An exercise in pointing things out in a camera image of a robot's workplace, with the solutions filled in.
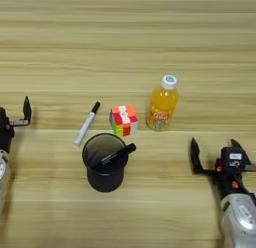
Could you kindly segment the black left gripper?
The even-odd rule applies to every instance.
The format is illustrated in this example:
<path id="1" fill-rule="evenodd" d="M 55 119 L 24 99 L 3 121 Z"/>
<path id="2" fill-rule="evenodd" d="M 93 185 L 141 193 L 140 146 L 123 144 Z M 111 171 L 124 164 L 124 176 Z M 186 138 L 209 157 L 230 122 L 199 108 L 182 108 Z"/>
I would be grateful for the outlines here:
<path id="1" fill-rule="evenodd" d="M 10 152 L 12 138 L 15 135 L 14 128 L 17 126 L 28 126 L 31 121 L 32 109 L 28 97 L 25 97 L 23 104 L 24 119 L 19 121 L 10 121 L 3 107 L 0 107 L 0 150 L 6 153 Z"/>

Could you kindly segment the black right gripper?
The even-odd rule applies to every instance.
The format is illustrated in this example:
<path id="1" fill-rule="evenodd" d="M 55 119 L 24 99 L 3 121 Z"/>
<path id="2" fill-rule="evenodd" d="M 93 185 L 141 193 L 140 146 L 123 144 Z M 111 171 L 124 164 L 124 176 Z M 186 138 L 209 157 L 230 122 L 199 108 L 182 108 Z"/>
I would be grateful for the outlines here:
<path id="1" fill-rule="evenodd" d="M 237 168 L 234 171 L 225 170 L 223 166 L 217 165 L 215 171 L 204 169 L 199 158 L 200 149 L 195 138 L 191 139 L 190 143 L 190 161 L 194 174 L 213 176 L 213 183 L 217 186 L 217 190 L 221 197 L 226 197 L 230 194 L 245 194 L 252 196 L 252 193 L 247 190 L 242 181 L 243 172 L 256 172 L 256 166 L 252 165 L 246 151 L 242 148 L 239 142 L 231 139 L 232 147 L 239 148 L 243 151 L 243 157 L 246 163 L 244 168 Z"/>

